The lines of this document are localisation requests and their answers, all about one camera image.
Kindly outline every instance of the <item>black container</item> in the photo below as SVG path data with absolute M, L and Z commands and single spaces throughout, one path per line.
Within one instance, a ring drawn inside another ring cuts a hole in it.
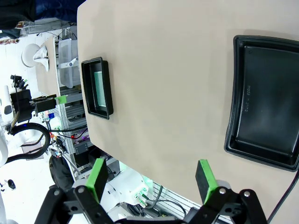
M 113 104 L 108 62 L 97 57 L 82 62 L 81 69 L 88 113 L 109 119 Z
M 234 89 L 225 150 L 296 171 L 299 164 L 299 42 L 234 38 Z

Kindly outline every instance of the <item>bolt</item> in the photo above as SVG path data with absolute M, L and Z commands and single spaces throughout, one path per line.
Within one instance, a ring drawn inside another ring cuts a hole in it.
M 249 191 L 245 191 L 245 192 L 244 192 L 244 196 L 245 196 L 245 197 L 249 197 L 249 196 L 250 196 L 250 192 L 249 192 Z
M 225 190 L 224 188 L 221 188 L 221 189 L 219 190 L 219 193 L 223 195 L 223 194 L 226 193 L 226 190 Z
M 84 188 L 79 188 L 79 189 L 78 189 L 78 193 L 81 194 L 81 193 L 83 193 L 83 192 L 84 192 Z

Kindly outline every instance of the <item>dark blue clothing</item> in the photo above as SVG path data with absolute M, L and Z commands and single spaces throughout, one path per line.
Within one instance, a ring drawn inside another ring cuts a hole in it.
M 36 20 L 58 18 L 77 22 L 77 8 L 85 0 L 36 0 Z

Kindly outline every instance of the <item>beige table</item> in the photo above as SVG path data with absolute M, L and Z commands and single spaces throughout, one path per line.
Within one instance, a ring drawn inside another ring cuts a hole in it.
M 195 170 L 208 159 L 235 192 L 256 191 L 268 217 L 295 174 L 223 149 L 235 35 L 298 39 L 299 2 L 87 0 L 78 9 L 79 60 L 109 62 L 114 114 L 85 110 L 86 119 L 93 144 L 199 203 Z M 273 223 L 298 223 L 298 201 L 299 184 Z
M 40 92 L 48 96 L 52 94 L 60 96 L 54 37 L 49 37 L 42 46 L 44 45 L 46 45 L 48 51 L 49 71 L 46 71 L 41 63 L 36 66 L 37 87 Z

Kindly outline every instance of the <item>black tray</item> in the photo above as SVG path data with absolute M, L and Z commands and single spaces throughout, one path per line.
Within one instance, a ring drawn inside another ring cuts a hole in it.
M 225 150 L 296 171 L 299 164 L 299 42 L 234 38 L 234 89 Z
M 114 110 L 108 62 L 97 57 L 82 62 L 81 69 L 88 113 L 109 119 Z

